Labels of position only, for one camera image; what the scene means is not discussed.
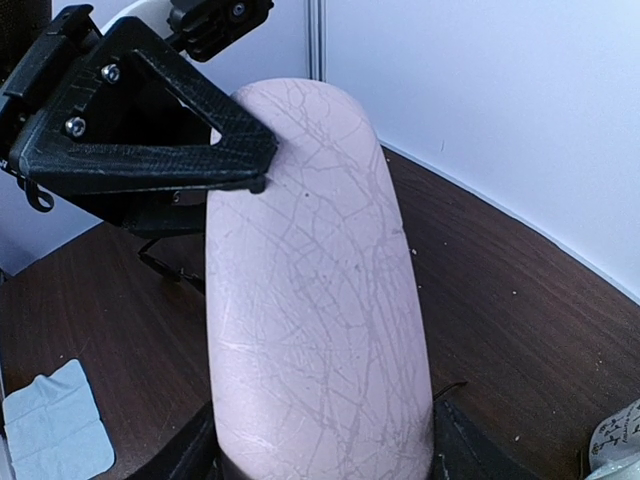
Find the pink glasses case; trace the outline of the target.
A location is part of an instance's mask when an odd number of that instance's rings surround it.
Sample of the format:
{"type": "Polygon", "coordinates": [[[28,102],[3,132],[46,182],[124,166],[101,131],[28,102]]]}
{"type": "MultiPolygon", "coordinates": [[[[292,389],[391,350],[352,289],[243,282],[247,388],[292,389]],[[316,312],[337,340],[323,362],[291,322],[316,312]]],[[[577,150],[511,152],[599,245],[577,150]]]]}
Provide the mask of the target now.
{"type": "Polygon", "coordinates": [[[303,79],[236,101],[277,135],[266,190],[208,196],[213,411],[228,479],[424,479],[433,394],[411,254],[377,135],[303,79]]]}

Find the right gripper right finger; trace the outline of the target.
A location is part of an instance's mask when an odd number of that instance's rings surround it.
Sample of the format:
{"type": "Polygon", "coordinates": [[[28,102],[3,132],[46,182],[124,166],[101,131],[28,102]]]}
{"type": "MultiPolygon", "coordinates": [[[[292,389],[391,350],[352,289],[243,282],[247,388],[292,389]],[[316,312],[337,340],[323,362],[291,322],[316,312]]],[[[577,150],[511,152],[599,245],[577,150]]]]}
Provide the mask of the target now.
{"type": "Polygon", "coordinates": [[[501,451],[453,403],[434,405],[433,479],[537,479],[501,451]]]}

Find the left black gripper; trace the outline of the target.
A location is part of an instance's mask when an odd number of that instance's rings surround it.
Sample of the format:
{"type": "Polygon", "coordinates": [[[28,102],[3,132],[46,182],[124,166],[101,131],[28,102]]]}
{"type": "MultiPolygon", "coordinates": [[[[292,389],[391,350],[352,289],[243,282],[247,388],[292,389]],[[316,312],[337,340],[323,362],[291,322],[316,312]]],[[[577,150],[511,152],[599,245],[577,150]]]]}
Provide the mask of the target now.
{"type": "Polygon", "coordinates": [[[261,193],[271,130],[198,69],[264,23],[268,1],[171,1],[161,34],[134,14],[106,30],[64,8],[37,37],[3,41],[1,167],[29,204],[56,198],[136,235],[205,229],[184,191],[261,193]]]}

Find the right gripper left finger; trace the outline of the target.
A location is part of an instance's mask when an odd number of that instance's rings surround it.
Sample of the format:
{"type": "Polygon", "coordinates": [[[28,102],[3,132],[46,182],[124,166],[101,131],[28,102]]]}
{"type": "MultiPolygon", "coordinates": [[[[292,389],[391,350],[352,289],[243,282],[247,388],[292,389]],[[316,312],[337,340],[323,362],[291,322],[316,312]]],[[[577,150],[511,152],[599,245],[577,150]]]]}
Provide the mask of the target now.
{"type": "Polygon", "coordinates": [[[145,479],[219,479],[220,447],[214,410],[207,402],[195,416],[144,465],[145,479]]]}

